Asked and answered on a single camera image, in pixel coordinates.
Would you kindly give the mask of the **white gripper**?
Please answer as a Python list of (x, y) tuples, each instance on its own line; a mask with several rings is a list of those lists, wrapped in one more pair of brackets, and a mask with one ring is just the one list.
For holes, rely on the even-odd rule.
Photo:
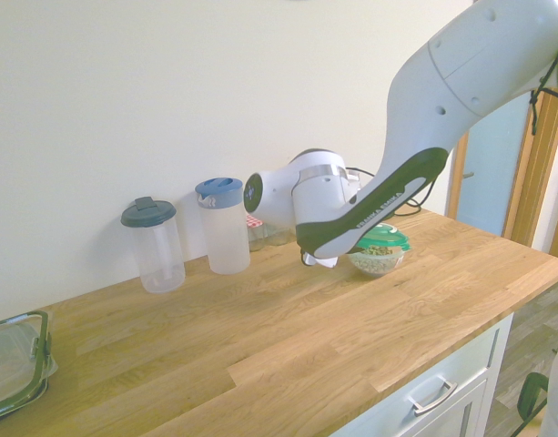
[(338, 257), (326, 257), (319, 253), (318, 249), (306, 250), (300, 249), (300, 260), (307, 267), (321, 266), (333, 269), (338, 264)]

